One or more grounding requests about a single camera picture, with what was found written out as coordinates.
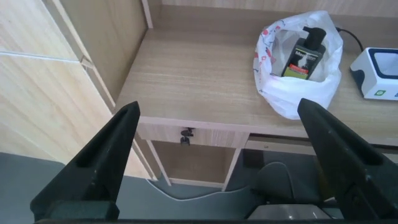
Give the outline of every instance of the black bottle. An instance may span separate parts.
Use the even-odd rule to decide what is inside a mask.
[[[308,80],[326,51],[321,44],[326,31],[317,27],[304,27],[303,30],[308,32],[308,37],[297,41],[282,72],[283,77]]]

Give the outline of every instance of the cable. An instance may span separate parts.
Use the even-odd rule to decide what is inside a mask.
[[[293,197],[293,199],[295,199],[292,177],[290,176],[289,168],[287,168],[287,165],[286,165],[286,164],[284,164],[283,162],[279,162],[279,161],[270,162],[270,163],[268,163],[267,165],[265,165],[263,168],[261,168],[261,170],[263,170],[263,169],[266,168],[267,166],[273,165],[273,164],[280,164],[280,165],[282,165],[282,166],[284,166],[284,167],[286,168],[287,177],[289,178],[289,181],[290,181],[290,189],[292,189],[292,197]]]
[[[246,187],[248,187],[248,186],[245,186],[245,187],[242,187],[241,189],[231,190],[231,191],[228,191],[228,192],[213,192],[213,193],[206,194],[206,195],[202,195],[202,196],[198,196],[198,197],[179,199],[179,198],[172,197],[172,196],[170,196],[169,194],[167,194],[166,192],[164,192],[163,190],[159,189],[159,188],[156,187],[151,181],[147,180],[147,182],[148,182],[151,186],[153,186],[153,188],[155,188],[155,189],[158,190],[160,193],[162,193],[164,196],[166,196],[166,197],[168,197],[168,198],[170,198],[170,199],[172,199],[172,200],[178,201],[178,202],[187,202],[187,201],[191,201],[191,200],[197,200],[197,199],[209,197],[209,196],[216,195],[216,194],[230,194],[230,193],[235,193],[235,192],[239,192],[239,191],[241,191],[241,190],[244,190]]]
[[[348,31],[346,29],[342,29],[339,27],[336,27],[337,32],[346,32],[347,34],[351,35],[354,37],[354,39],[357,41],[357,43],[359,44],[359,48],[361,49],[361,52],[364,50],[361,41],[355,36],[355,34],[353,34],[351,31]]]
[[[272,165],[272,164],[282,164],[282,165],[286,168],[287,175],[289,176],[289,180],[290,180],[290,186],[291,186],[291,189],[292,189],[292,195],[293,195],[293,198],[295,198],[295,197],[294,197],[293,185],[292,185],[292,179],[290,178],[290,172],[289,172],[289,170],[288,170],[286,164],[284,164],[283,162],[270,162],[270,163],[268,163],[267,165],[265,165],[263,168],[261,168],[261,170],[263,170],[264,168],[266,168],[267,166]],[[166,193],[166,192],[164,192],[163,190],[161,190],[160,188],[158,188],[156,185],[154,185],[154,184],[153,184],[151,181],[149,181],[148,179],[147,179],[146,181],[148,182],[149,185],[153,186],[153,188],[155,188],[155,189],[156,189],[157,191],[159,191],[161,194],[163,194],[164,196],[166,196],[166,197],[168,197],[168,198],[170,198],[170,199],[172,199],[172,200],[174,200],[174,201],[177,201],[177,202],[187,202],[187,201],[191,201],[191,200],[198,200],[198,199],[206,198],[206,197],[209,197],[209,196],[212,196],[212,195],[216,195],[216,194],[231,194],[231,193],[236,193],[236,192],[240,192],[240,191],[246,189],[247,187],[249,187],[249,186],[247,185],[247,186],[242,187],[242,188],[237,189],[237,190],[231,190],[231,191],[227,191],[227,192],[213,192],[213,193],[206,194],[206,195],[202,195],[202,196],[198,196],[198,197],[180,199],[180,198],[175,198],[175,197],[170,196],[168,193]]]

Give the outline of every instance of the desk leg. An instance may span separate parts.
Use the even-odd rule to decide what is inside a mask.
[[[242,151],[242,149],[235,149],[235,152],[233,154],[232,153],[230,154],[230,156],[232,156],[232,159],[231,159],[231,163],[230,164],[226,164],[225,165],[225,172],[227,173],[227,175],[225,177],[224,186],[221,189],[221,191],[225,191],[226,187],[228,186],[228,182],[229,182],[229,180],[231,178],[232,172],[234,171],[234,168],[235,168],[235,165],[236,165],[236,161],[238,160],[241,151]]]
[[[163,164],[162,164],[162,161],[160,161],[160,158],[159,158],[159,156],[158,156],[158,154],[157,154],[157,152],[156,152],[156,150],[155,150],[154,145],[152,144],[152,142],[151,142],[150,140],[147,140],[147,143],[148,143],[148,146],[149,146],[150,150],[152,151],[152,153],[153,153],[153,155],[154,155],[154,157],[155,157],[155,160],[156,160],[156,162],[157,162],[157,165],[158,165],[159,168],[160,168],[160,171],[162,171],[162,174],[163,174],[163,176],[164,176],[164,179],[166,180],[167,184],[168,184],[169,186],[171,186],[172,183],[170,182],[170,179],[169,179],[169,177],[168,177],[168,175],[167,175],[167,173],[166,173],[166,170],[164,169],[164,166],[163,166]]]

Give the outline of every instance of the plastic bag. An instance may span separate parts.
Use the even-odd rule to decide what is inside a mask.
[[[326,31],[322,44],[323,58],[309,80],[280,77],[296,41],[306,38],[303,27]],[[313,11],[279,20],[261,32],[253,62],[258,92],[272,108],[288,119],[300,119],[300,100],[306,98],[328,108],[341,79],[338,68],[343,53],[343,40],[326,11]]]

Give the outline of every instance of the floor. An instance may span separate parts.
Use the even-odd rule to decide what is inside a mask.
[[[63,164],[0,153],[0,223],[32,223],[30,201],[64,167]],[[176,198],[191,198],[218,191],[209,187],[156,183]],[[256,204],[249,188],[186,202],[174,201],[146,180],[124,177],[116,202],[119,218],[137,219],[242,219]]]
[[[278,152],[265,152],[262,157],[264,164],[283,162],[289,168],[289,174],[285,167],[248,168],[241,155],[227,188],[230,192],[196,200],[178,201],[171,197],[188,199],[220,190],[178,184],[169,187],[160,178],[154,185],[169,195],[167,197],[144,179],[124,177],[116,202],[120,209],[119,218],[241,220],[261,203],[250,192],[250,187],[255,185],[283,197],[289,195],[289,187],[294,186],[295,198],[318,200],[314,157]],[[63,167],[58,162],[0,153],[0,223],[32,223],[30,201]]]

